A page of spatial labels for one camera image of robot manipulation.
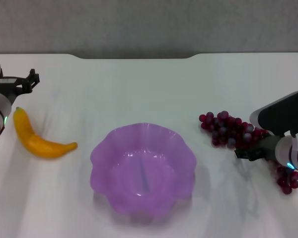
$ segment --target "purple bowl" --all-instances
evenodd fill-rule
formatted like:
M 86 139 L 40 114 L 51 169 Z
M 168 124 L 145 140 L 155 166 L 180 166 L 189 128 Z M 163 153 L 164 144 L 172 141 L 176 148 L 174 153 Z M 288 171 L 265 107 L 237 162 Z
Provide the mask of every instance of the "purple bowl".
M 90 186 L 120 214 L 165 214 L 191 195 L 196 158 L 182 137 L 138 123 L 111 131 L 90 155 Z

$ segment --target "white table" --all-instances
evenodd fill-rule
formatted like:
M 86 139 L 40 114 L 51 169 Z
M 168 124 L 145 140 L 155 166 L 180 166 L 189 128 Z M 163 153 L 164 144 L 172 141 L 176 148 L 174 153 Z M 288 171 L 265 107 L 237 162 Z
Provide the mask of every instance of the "white table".
M 282 195 L 266 162 L 235 159 L 201 133 L 198 116 L 251 112 L 298 90 L 298 54 L 207 54 L 189 59 L 101 60 L 0 55 L 6 76 L 41 82 L 14 102 L 44 138 L 77 141 L 59 160 L 39 160 L 16 137 L 0 137 L 0 238 L 298 238 L 298 189 Z M 89 186 L 92 149 L 123 125 L 152 122 L 178 132 L 195 153 L 191 201 L 163 218 L 115 214 Z

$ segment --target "red grape bunch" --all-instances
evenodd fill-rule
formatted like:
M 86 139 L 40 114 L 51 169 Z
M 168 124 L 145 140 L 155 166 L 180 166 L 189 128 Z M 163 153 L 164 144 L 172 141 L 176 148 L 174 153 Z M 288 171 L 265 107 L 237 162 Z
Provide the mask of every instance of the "red grape bunch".
M 212 133 L 212 144 L 215 146 L 227 145 L 228 148 L 247 149 L 268 133 L 252 124 L 242 122 L 241 118 L 231 117 L 227 111 L 223 111 L 214 117 L 208 112 L 199 116 L 201 128 Z
M 199 116 L 201 128 L 211 133 L 214 146 L 225 146 L 231 149 L 247 149 L 268 135 L 268 131 L 254 127 L 252 124 L 242 122 L 241 118 L 231 117 L 227 111 L 223 111 L 214 117 L 208 112 Z M 298 188 L 298 172 L 283 167 L 275 161 L 275 173 L 278 176 L 277 184 L 284 194 L 290 194 L 294 188 Z
M 298 172 L 276 164 L 277 184 L 284 194 L 291 194 L 293 189 L 298 188 Z

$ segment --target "banana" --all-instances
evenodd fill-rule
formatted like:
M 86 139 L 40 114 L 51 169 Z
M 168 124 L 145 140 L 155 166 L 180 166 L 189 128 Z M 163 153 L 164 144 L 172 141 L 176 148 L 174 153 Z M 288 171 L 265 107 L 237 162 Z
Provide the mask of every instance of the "banana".
M 53 159 L 77 148 L 76 142 L 64 145 L 42 139 L 33 130 L 29 117 L 22 108 L 16 108 L 13 121 L 21 143 L 34 155 Z

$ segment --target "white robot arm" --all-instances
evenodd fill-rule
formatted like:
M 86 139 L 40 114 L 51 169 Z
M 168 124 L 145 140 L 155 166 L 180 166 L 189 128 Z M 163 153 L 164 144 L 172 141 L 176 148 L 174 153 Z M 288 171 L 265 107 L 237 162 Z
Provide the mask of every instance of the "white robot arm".
M 237 157 L 250 161 L 275 160 L 298 170 L 298 91 L 254 111 L 250 121 L 273 135 L 266 136 L 248 150 L 237 149 Z
M 4 77 L 0 66 L 0 135 L 4 130 L 4 124 L 11 113 L 11 106 L 17 96 L 31 93 L 40 82 L 39 75 L 35 70 L 30 70 L 26 78 Z

